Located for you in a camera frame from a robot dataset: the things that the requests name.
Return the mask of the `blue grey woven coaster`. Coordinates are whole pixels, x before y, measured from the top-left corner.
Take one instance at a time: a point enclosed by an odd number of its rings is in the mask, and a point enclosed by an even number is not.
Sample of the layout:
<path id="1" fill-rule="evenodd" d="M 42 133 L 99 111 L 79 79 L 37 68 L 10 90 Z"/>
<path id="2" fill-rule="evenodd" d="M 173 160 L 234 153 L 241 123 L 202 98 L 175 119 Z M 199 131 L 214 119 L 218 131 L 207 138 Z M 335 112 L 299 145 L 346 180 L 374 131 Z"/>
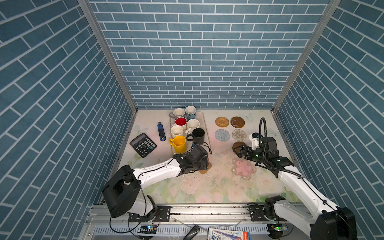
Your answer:
<path id="1" fill-rule="evenodd" d="M 230 133 L 224 129 L 219 129 L 215 132 L 215 138 L 221 142 L 228 141 L 230 137 Z"/>

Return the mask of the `brown paw print coaster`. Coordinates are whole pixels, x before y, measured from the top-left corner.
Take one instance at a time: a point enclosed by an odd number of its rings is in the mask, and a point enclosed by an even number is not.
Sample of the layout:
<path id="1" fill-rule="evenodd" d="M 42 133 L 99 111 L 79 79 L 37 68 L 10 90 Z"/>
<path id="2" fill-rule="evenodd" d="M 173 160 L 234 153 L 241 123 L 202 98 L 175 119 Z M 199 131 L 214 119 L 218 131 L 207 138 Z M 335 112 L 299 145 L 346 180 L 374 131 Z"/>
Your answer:
<path id="1" fill-rule="evenodd" d="M 199 172 L 201 174 L 206 174 L 208 172 L 208 170 L 210 170 L 211 168 L 212 168 L 212 164 L 210 162 L 208 162 L 207 168 L 205 170 L 200 170 Z"/>

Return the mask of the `yellow mug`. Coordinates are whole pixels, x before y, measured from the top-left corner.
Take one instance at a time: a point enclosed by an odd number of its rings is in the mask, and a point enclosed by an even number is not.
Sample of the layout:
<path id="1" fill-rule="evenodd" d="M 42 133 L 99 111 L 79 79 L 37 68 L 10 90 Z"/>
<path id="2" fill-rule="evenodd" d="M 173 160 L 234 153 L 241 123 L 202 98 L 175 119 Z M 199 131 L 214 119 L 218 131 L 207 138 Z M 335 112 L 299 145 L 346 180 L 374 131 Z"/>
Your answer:
<path id="1" fill-rule="evenodd" d="M 169 140 L 171 146 L 173 146 L 177 154 L 183 154 L 187 151 L 187 140 L 184 136 L 176 136 Z"/>

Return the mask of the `pink flower coaster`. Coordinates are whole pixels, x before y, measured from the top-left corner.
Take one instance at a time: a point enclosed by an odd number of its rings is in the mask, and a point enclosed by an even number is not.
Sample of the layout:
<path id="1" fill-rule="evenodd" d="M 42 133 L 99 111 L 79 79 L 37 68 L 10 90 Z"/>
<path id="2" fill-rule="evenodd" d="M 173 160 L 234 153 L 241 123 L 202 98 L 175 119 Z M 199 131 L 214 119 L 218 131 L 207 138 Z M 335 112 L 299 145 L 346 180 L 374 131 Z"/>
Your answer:
<path id="1" fill-rule="evenodd" d="M 233 158 L 232 164 L 232 174 L 240 176 L 245 181 L 250 180 L 253 174 L 257 172 L 256 166 L 248 160 Z"/>

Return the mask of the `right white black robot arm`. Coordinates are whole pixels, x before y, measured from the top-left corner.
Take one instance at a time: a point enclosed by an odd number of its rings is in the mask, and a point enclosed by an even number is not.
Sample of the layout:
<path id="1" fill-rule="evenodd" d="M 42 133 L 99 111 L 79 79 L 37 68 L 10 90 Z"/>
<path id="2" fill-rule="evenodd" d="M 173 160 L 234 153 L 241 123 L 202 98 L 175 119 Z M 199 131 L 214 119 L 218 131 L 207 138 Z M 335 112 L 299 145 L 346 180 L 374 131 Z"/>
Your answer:
<path id="1" fill-rule="evenodd" d="M 257 167 L 271 171 L 307 208 L 307 212 L 304 212 L 282 196 L 270 197 L 266 199 L 263 209 L 266 219 L 287 220 L 312 240 L 358 238 L 354 213 L 329 200 L 300 173 L 290 159 L 281 157 L 274 138 L 258 133 L 251 134 L 250 138 L 252 146 L 235 147 L 234 153 L 239 158 L 255 162 Z"/>

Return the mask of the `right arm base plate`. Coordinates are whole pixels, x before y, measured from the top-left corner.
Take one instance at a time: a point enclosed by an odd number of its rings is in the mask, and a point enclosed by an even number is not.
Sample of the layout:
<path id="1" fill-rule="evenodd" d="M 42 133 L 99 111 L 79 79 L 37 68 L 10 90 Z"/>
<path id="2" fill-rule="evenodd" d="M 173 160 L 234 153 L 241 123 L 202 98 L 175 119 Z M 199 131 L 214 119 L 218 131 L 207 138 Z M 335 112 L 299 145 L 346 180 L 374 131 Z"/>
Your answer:
<path id="1" fill-rule="evenodd" d="M 279 222 L 279 221 L 286 221 L 283 218 L 279 217 L 267 217 L 264 212 L 264 206 L 261 206 L 256 203 L 248 203 L 246 205 L 247 211 L 250 213 L 251 221 L 252 222 L 258 222 L 258 221 L 269 221 L 269 222 Z"/>

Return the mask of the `dark brown wooden coaster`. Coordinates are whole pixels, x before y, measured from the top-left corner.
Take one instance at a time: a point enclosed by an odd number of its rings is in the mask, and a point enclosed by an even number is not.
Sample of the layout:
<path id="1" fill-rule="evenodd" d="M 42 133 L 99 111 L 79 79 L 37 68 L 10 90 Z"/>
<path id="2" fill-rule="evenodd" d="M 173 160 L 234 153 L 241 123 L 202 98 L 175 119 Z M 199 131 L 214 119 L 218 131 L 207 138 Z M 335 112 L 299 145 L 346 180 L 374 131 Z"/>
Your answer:
<path id="1" fill-rule="evenodd" d="M 230 120 L 230 123 L 234 128 L 237 128 L 237 129 L 243 128 L 246 124 L 245 120 L 238 116 L 232 117 Z"/>

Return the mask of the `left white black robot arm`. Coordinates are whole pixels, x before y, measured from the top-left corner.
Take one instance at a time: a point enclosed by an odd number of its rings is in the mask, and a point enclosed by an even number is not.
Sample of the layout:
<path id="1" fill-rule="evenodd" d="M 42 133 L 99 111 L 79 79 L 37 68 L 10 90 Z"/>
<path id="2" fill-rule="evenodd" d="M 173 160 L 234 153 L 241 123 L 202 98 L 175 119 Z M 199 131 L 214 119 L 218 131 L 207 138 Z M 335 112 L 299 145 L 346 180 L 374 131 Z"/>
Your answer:
<path id="1" fill-rule="evenodd" d="M 152 220 L 157 211 L 154 200 L 144 194 L 144 189 L 166 179 L 208 169 L 207 151 L 200 145 L 184 154 L 175 154 L 169 160 L 132 169 L 121 167 L 102 189 L 104 200 L 112 218 L 126 213 L 136 214 L 145 222 Z"/>

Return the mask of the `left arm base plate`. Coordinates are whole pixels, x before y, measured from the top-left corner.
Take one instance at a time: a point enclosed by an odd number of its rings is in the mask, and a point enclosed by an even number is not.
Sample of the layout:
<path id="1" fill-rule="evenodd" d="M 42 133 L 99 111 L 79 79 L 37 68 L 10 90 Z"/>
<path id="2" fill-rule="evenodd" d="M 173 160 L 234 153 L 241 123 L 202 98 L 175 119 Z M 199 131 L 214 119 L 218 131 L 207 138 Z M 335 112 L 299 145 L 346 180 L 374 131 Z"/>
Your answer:
<path id="1" fill-rule="evenodd" d="M 169 222 L 170 214 L 171 206 L 157 206 L 145 217 L 141 217 L 138 214 L 129 214 L 129 222 Z"/>

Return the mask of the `brown cork round coaster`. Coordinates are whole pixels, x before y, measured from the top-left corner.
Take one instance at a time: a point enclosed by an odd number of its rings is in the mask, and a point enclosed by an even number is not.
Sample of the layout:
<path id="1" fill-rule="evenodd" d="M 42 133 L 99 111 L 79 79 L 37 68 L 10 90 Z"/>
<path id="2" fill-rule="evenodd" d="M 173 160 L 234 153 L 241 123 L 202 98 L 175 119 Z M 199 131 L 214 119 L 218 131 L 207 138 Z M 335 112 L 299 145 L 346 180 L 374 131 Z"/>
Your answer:
<path id="1" fill-rule="evenodd" d="M 248 146 L 246 143 L 244 143 L 244 142 L 235 142 L 234 144 L 233 144 L 233 146 L 232 146 L 232 149 L 233 149 L 233 151 L 235 150 L 235 148 L 238 148 L 238 147 L 241 147 L 241 146 Z"/>

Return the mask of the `black mug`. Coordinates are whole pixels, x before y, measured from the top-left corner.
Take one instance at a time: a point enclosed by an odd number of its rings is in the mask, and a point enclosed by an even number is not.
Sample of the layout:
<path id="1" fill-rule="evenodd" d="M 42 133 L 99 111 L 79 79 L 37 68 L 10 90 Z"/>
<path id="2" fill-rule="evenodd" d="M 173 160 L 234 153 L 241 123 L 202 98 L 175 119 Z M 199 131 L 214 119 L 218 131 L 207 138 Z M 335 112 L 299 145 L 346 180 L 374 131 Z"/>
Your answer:
<path id="1" fill-rule="evenodd" d="M 186 140 L 197 145 L 202 145 L 205 142 L 205 131 L 202 128 L 196 128 L 187 135 Z"/>

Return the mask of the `white speckled mug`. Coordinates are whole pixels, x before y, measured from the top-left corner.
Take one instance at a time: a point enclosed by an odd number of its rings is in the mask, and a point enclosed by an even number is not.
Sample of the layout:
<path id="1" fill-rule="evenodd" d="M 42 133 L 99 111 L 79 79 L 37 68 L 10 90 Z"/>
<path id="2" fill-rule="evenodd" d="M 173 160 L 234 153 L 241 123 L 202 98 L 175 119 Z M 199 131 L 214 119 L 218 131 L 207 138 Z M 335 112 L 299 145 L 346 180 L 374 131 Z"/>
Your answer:
<path id="1" fill-rule="evenodd" d="M 200 127 L 200 122 L 196 119 L 190 119 L 187 121 L 187 129 L 185 131 L 185 135 L 189 135 L 193 132 L 193 130 Z"/>

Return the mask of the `beige serving tray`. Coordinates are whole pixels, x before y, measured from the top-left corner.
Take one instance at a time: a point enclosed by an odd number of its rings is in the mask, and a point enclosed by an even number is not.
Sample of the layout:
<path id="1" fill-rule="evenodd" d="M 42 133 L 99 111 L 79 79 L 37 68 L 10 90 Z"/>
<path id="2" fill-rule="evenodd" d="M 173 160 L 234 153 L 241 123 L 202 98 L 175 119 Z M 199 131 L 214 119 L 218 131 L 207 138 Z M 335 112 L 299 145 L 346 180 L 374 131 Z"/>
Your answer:
<path id="1" fill-rule="evenodd" d="M 207 124 L 206 124 L 206 120 L 203 112 L 198 111 L 196 113 L 196 119 L 200 122 L 199 128 L 202 128 L 205 131 L 205 135 L 204 135 L 205 142 L 203 144 L 203 147 L 207 150 L 207 152 L 209 152 L 208 151 L 209 149 L 206 146 L 208 145 L 208 147 L 210 148 L 212 147 L 210 143 L 210 137 L 208 136 Z M 170 128 L 172 128 L 172 125 L 175 123 L 175 121 L 176 119 L 170 117 Z M 186 146 L 187 146 L 187 150 L 190 150 L 193 146 L 193 142 L 187 141 Z M 172 155 L 178 154 L 173 146 L 171 146 L 171 152 L 172 152 Z"/>

